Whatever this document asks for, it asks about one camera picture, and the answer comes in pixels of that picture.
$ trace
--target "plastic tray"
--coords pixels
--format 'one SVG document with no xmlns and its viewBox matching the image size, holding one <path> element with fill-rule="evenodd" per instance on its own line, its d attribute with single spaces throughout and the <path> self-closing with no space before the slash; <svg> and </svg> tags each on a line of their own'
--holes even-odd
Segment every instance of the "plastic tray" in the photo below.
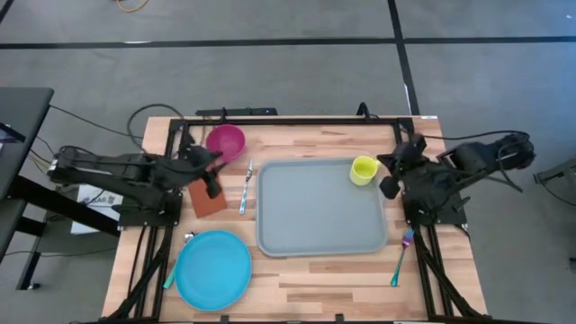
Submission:
<svg viewBox="0 0 576 324">
<path fill-rule="evenodd" d="M 383 195 L 352 158 L 276 160 L 257 175 L 256 240 L 270 257 L 372 253 L 388 241 Z"/>
</svg>

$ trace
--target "wooden table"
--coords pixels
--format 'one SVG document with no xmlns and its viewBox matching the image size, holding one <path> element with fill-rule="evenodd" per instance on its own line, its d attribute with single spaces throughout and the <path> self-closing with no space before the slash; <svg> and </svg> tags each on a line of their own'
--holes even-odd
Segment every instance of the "wooden table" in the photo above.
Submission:
<svg viewBox="0 0 576 324">
<path fill-rule="evenodd" d="M 170 119 L 148 120 L 143 146 L 151 153 L 163 154 Z M 414 118 L 416 131 L 441 135 L 438 119 Z M 253 274 L 246 293 L 234 305 L 219 312 L 203 312 L 188 306 L 173 285 L 164 292 L 160 320 L 333 320 L 343 313 L 346 320 L 423 320 L 427 318 L 414 248 L 409 248 L 400 273 L 400 287 L 390 287 L 390 280 L 401 252 L 401 237 L 408 228 L 400 199 L 385 203 L 390 229 L 388 245 L 367 255 L 278 257 L 265 256 L 256 243 L 256 176 L 269 159 L 375 156 L 391 152 L 394 147 L 392 127 L 370 126 L 242 126 L 247 148 L 242 156 L 220 173 L 228 209 L 196 219 L 190 198 L 184 193 L 180 224 L 175 228 L 169 269 L 184 244 L 184 234 L 193 230 L 228 230 L 238 235 L 250 250 Z M 192 127 L 195 139 L 203 128 Z M 428 156 L 445 150 L 439 139 L 427 141 Z M 246 215 L 239 215 L 240 196 L 248 161 L 254 159 L 254 176 L 248 189 Z M 479 312 L 485 312 L 482 290 L 468 238 L 453 226 L 437 226 L 445 271 L 464 298 Z M 103 316 L 113 312 L 126 297 L 136 244 L 141 228 L 126 229 L 120 238 L 112 277 L 103 307 Z M 142 267 L 143 243 L 137 265 L 138 279 Z M 437 282 L 436 312 L 442 314 Z M 156 278 L 148 289 L 144 315 L 151 313 Z"/>
</svg>

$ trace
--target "lime green cup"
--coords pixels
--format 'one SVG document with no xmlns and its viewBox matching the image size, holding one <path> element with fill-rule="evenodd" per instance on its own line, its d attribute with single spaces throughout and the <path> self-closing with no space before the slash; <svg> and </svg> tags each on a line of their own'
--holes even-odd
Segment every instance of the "lime green cup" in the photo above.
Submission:
<svg viewBox="0 0 576 324">
<path fill-rule="evenodd" d="M 350 180 L 354 185 L 368 185 L 376 176 L 380 162 L 371 157 L 357 157 L 350 167 Z"/>
</svg>

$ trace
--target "pink bowl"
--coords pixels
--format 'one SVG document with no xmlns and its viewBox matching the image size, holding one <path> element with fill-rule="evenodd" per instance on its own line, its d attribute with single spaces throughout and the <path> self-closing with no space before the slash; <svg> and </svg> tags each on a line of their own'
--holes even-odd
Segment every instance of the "pink bowl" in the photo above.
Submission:
<svg viewBox="0 0 576 324">
<path fill-rule="evenodd" d="M 244 133 L 234 125 L 218 126 L 206 138 L 206 147 L 212 152 L 222 152 L 220 159 L 227 163 L 237 158 L 245 146 Z"/>
</svg>

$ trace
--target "blue plate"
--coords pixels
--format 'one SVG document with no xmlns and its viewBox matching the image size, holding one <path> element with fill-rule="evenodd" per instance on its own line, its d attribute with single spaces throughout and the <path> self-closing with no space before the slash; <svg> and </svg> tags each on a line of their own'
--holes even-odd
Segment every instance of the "blue plate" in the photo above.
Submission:
<svg viewBox="0 0 576 324">
<path fill-rule="evenodd" d="M 192 238 L 180 252 L 175 268 L 180 296 L 200 311 L 219 311 L 233 304 L 248 287 L 251 275 L 248 248 L 224 230 Z"/>
</svg>

